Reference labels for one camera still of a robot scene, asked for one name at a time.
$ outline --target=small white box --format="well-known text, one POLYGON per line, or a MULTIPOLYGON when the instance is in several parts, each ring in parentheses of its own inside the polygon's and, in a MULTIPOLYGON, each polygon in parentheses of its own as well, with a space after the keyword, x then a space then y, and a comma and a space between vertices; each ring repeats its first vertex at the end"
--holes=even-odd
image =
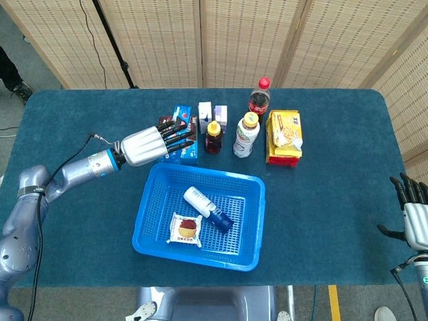
POLYGON ((220 124, 223 133, 226 132, 227 126, 227 106, 214 107, 215 121, 220 124))
POLYGON ((208 124, 212 121, 211 102, 200 102, 198 105, 199 129, 201 134, 207 133, 208 124))

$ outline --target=yellow bottle cap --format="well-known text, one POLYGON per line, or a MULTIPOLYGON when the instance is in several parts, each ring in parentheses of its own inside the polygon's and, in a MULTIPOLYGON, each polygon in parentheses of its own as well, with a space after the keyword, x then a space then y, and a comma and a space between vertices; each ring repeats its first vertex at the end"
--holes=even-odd
POLYGON ((216 137, 220 135, 221 127, 219 123, 214 120, 208 124, 207 131, 209 135, 216 137))
POLYGON ((247 127, 254 128, 259 122, 259 116, 255 112, 247 112, 243 117, 243 124, 247 127))

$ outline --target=plastic bottle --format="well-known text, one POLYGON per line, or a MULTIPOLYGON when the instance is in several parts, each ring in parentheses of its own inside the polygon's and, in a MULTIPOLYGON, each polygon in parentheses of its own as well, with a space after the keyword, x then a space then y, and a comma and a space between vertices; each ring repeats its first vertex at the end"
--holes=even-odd
POLYGON ((268 110, 270 102, 270 79, 261 77, 259 80, 259 88, 255 88, 249 97, 248 109, 250 112, 255 112, 259 116, 261 124, 263 115, 268 110))
POLYGON ((255 112, 247 112, 238 122, 233 153, 239 158, 248 157, 253 150, 253 143, 260 131, 259 118, 255 112))
POLYGON ((190 187, 184 194, 184 199, 192 205, 204 218, 210 220, 220 231, 227 232, 234 221, 220 210, 216 204, 202 194, 196 187, 190 187))
POLYGON ((217 154, 221 150, 221 131, 220 124, 215 120, 210 122, 207 127, 207 136, 205 138, 205 150, 210 154, 217 154))

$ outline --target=yellow tape line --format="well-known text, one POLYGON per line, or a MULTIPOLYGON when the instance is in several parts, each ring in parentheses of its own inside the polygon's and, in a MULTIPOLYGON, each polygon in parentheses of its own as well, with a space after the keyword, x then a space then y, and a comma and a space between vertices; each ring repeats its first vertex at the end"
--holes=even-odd
POLYGON ((330 309, 332 311, 332 321, 340 321, 339 297, 336 286, 328 286, 328 296, 330 297, 330 309))

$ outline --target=gray floor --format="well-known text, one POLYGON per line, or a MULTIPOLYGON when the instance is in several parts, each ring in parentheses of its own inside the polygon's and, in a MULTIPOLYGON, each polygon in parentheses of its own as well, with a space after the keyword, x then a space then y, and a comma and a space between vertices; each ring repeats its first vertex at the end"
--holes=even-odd
MULTIPOLYGON (((16 64, 21 77, 35 91, 60 89, 55 76, 32 46, 22 40, 21 32, 1 7, 0 45, 16 64)), ((17 97, 11 97, 10 92, 0 84, 0 128, 19 126, 23 110, 17 97)), ((15 134, 15 130, 0 132, 0 136, 10 134, 15 134)), ((0 138, 0 176, 5 172, 13 141, 14 138, 0 138)), ((417 285, 407 286, 407 289, 418 320, 426 320, 417 285)), ((300 286, 294 291, 297 320, 311 320, 314 288, 300 286)), ((398 321, 412 320, 410 309, 398 286, 342 286, 338 289, 338 295, 342 320, 373 320, 376 308, 382 305, 389 306, 398 321)), ((10 302, 27 313, 30 297, 31 289, 13 289, 10 302)), ((124 320, 125 315, 133 313, 135 302, 136 288, 40 288, 34 320, 124 320)), ((287 310, 286 291, 282 287, 278 288, 278 307, 287 310)), ((318 287, 316 319, 332 319, 326 286, 318 287)))

